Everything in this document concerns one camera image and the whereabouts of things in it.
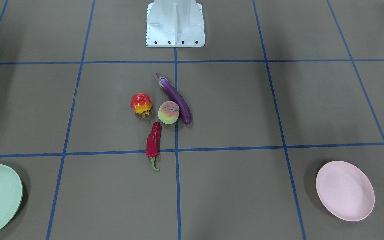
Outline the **purple eggplant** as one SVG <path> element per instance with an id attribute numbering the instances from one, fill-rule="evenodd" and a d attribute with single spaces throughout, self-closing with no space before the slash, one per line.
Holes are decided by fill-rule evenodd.
<path id="1" fill-rule="evenodd" d="M 177 89 L 169 82 L 168 79 L 156 73 L 160 88 L 167 94 L 167 96 L 179 106 L 179 114 L 184 124 L 189 125 L 192 122 L 192 114 L 186 100 L 177 91 Z"/>

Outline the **peach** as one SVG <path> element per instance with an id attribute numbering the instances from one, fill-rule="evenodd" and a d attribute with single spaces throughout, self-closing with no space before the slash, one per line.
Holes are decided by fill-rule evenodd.
<path id="1" fill-rule="evenodd" d="M 163 102 L 158 110 L 158 118 L 164 124 L 174 124 L 179 117 L 179 105 L 173 101 Z"/>

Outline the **red chili pepper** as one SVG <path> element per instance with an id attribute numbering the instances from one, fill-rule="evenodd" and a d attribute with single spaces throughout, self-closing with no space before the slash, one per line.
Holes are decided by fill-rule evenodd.
<path id="1" fill-rule="evenodd" d="M 156 167 L 156 158 L 159 156 L 160 150 L 160 137 L 161 137 L 161 123 L 156 121 L 151 128 L 146 141 L 146 156 L 151 161 L 151 166 L 154 171 L 159 172 L 160 169 Z"/>

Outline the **pink plate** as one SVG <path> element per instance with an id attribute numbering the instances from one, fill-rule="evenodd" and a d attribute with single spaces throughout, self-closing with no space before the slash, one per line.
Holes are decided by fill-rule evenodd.
<path id="1" fill-rule="evenodd" d="M 351 163 L 326 163 L 317 173 L 315 187 L 323 206 L 339 219 L 361 221 L 374 209 L 373 185 L 366 174 Z"/>

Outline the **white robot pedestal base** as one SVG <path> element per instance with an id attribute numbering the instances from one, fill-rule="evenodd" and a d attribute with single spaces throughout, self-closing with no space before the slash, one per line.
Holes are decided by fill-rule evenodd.
<path id="1" fill-rule="evenodd" d="M 205 46 L 204 14 L 195 0 L 154 0 L 147 6 L 145 46 Z"/>

